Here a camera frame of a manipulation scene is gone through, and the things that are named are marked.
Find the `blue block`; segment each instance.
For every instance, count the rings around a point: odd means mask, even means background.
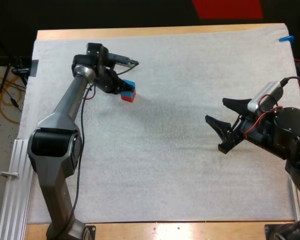
[[[136,87],[136,84],[133,81],[129,81],[129,80],[123,80],[123,81],[125,81],[127,84],[129,84],[131,86]],[[134,96],[134,93],[131,91],[123,91],[123,92],[121,92],[121,95],[126,96],[128,98],[132,98]]]

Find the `table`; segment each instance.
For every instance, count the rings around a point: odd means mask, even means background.
[[[110,28],[110,29],[70,29],[40,30],[38,40],[66,40],[89,38],[116,38],[132,36],[173,35],[190,33],[230,32],[251,30],[274,24],[238,24],[209,26],[178,26],[148,28]],[[265,239],[265,224],[293,223],[273,221],[222,221],[222,222],[140,222],[140,223],[92,223],[96,226],[96,239],[154,240],[154,239]],[[45,240],[48,225],[29,224],[26,229],[27,240]]]

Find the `floor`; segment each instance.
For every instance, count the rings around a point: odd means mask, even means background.
[[[2,78],[5,74],[5,67],[0,66],[0,77]],[[8,75],[8,80],[11,81],[15,75],[13,75],[11,72]],[[16,84],[24,86],[22,81],[17,79],[15,81]],[[12,97],[16,100],[19,98],[19,92],[18,90],[5,86],[6,90],[12,95]],[[18,102],[19,108],[22,110],[23,108],[23,101],[24,101],[25,93],[22,91],[20,100]],[[11,103],[10,98],[7,93],[3,95],[3,99],[6,103]],[[21,112],[15,108],[14,106],[5,106],[2,105],[2,111],[3,113],[11,120],[19,122],[21,118]],[[9,165],[10,165],[10,158],[12,153],[12,148],[14,145],[14,139],[17,138],[19,131],[19,125],[15,123],[11,123],[8,120],[6,120],[3,115],[0,113],[0,171],[8,171]],[[1,206],[3,202],[4,192],[5,192],[5,186],[6,186],[6,178],[0,176],[0,213],[1,213]]]

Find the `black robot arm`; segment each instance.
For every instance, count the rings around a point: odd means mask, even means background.
[[[75,218],[66,178],[75,173],[83,151],[75,120],[87,85],[111,94],[135,90],[113,71],[119,61],[124,65],[132,59],[111,53],[110,57],[109,61],[108,49],[100,43],[88,43],[86,54],[74,57],[71,85],[29,139],[27,152],[52,221],[46,233],[48,240],[91,239],[86,225]]]
[[[223,104],[239,114],[233,125],[209,115],[205,120],[221,138],[222,153],[247,140],[286,160],[285,170],[300,190],[300,109],[278,105],[283,86],[291,78],[268,83],[252,99],[224,98]],[[300,240],[300,221],[274,228],[267,240]]]

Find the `red block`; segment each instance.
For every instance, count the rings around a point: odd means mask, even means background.
[[[132,97],[128,97],[128,96],[125,96],[125,95],[121,95],[121,99],[122,99],[122,100],[125,100],[125,101],[127,101],[127,102],[132,103],[132,102],[134,101],[134,99],[135,99],[135,96],[136,96],[136,90],[134,90]]]
[[[263,19],[260,0],[192,0],[201,19]]]

